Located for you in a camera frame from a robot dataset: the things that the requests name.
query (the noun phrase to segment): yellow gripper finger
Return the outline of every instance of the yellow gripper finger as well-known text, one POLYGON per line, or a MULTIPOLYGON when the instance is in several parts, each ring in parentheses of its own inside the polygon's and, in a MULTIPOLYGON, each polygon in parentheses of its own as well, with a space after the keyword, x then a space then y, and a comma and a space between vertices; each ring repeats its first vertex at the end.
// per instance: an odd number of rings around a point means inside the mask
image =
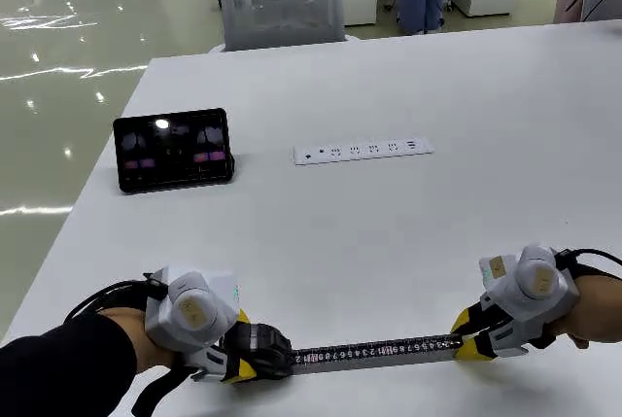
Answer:
POLYGON ((458 315, 458 318, 456 319, 456 322, 454 322, 454 326, 451 327, 451 332, 454 332, 459 327, 462 327, 462 326, 466 325, 467 323, 468 323, 468 308, 463 310, 460 313, 460 315, 458 315))

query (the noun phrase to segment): finger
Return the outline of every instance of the finger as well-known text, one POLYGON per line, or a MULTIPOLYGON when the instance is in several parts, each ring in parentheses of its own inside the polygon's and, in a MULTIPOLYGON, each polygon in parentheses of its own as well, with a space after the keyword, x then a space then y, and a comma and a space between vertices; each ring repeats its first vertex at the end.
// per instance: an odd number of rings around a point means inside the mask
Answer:
POLYGON ((569 338, 572 339, 572 342, 578 349, 587 349, 590 347, 590 341, 586 339, 581 339, 580 337, 573 336, 569 334, 569 338))

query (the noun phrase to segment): yellow pad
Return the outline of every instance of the yellow pad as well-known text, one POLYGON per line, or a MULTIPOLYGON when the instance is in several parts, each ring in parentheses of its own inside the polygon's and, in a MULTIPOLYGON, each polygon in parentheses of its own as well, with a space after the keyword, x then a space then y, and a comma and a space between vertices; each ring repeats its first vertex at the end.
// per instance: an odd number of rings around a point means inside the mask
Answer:
POLYGON ((251 323, 249 317, 246 316, 244 310, 240 308, 240 314, 237 316, 237 321, 240 323, 251 323))
POLYGON ((252 380, 256 376, 257 374, 250 364, 240 359, 240 369, 237 372, 237 375, 224 381, 224 383, 238 383, 240 381, 252 380))
POLYGON ((463 310, 460 315, 458 315, 458 319, 454 323, 454 326, 451 327, 451 332, 454 332, 462 325, 466 325, 468 323, 468 308, 463 310))
POLYGON ((477 345, 475 344, 475 339, 467 339, 465 344, 458 349, 456 353, 455 359, 457 361, 491 361, 492 359, 488 356, 484 356, 477 351, 477 345))

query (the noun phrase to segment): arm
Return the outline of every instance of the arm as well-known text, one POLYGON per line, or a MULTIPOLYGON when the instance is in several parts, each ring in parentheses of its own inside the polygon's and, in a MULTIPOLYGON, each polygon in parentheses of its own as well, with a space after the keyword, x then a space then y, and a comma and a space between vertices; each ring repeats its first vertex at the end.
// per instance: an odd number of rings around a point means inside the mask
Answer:
POLYGON ((137 372, 172 363, 144 325, 143 312, 115 308, 0 349, 3 416, 109 415, 137 372))

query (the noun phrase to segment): shiny floor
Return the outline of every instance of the shiny floor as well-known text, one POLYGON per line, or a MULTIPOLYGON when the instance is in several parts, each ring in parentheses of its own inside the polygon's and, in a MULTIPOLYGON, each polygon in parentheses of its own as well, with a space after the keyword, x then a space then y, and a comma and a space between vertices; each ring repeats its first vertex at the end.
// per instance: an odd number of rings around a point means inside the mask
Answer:
MULTIPOLYGON (((447 31, 547 23, 555 0, 447 31)), ((398 35, 395 14, 348 30, 398 35)), ((0 337, 153 57, 223 41, 216 0, 0 0, 0 337)))

